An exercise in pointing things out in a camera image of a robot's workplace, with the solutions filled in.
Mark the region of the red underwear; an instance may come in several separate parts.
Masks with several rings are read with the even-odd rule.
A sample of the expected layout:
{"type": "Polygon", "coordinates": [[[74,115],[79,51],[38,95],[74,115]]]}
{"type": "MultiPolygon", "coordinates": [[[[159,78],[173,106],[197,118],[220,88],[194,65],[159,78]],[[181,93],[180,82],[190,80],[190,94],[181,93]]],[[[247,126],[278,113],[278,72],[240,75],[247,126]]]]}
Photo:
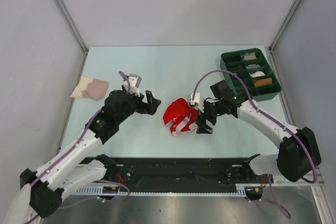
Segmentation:
{"type": "Polygon", "coordinates": [[[167,107],[163,122],[165,126],[170,126],[171,134],[177,136],[181,132],[197,130],[197,115],[197,110],[191,107],[185,99],[178,98],[167,107]]]}

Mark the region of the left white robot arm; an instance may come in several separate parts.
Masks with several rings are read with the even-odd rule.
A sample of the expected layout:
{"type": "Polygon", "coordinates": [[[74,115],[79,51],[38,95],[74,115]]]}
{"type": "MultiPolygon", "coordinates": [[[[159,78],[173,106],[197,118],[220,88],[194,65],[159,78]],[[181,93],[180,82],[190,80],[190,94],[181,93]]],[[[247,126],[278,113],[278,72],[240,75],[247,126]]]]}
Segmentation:
{"type": "Polygon", "coordinates": [[[145,94],[113,90],[104,101],[104,106],[85,125],[84,130],[71,145],[35,172],[25,169],[20,175],[20,185],[31,186],[28,204],[39,217],[52,215],[70,191],[69,175],[93,150],[101,147],[118,131],[119,126],[134,113],[154,115],[161,100],[151,91],[145,94]]]}

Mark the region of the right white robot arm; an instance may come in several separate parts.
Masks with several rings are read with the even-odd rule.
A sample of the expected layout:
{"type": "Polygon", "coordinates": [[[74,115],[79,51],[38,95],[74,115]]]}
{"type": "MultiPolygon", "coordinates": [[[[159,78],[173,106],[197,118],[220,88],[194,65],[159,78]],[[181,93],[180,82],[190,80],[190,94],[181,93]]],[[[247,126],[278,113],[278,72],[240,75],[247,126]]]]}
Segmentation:
{"type": "Polygon", "coordinates": [[[198,108],[198,134],[211,134],[217,118],[227,114],[253,126],[278,149],[274,155],[250,157],[248,166],[242,169],[245,181],[254,183],[263,174],[279,173],[285,179],[297,182],[309,172],[313,173],[310,182],[317,181],[317,167],[322,159],[313,130],[308,127],[299,129],[272,116],[252,99],[247,89],[235,93],[223,80],[212,85],[211,90],[216,98],[214,102],[205,101],[196,90],[190,95],[190,105],[198,108]]]}

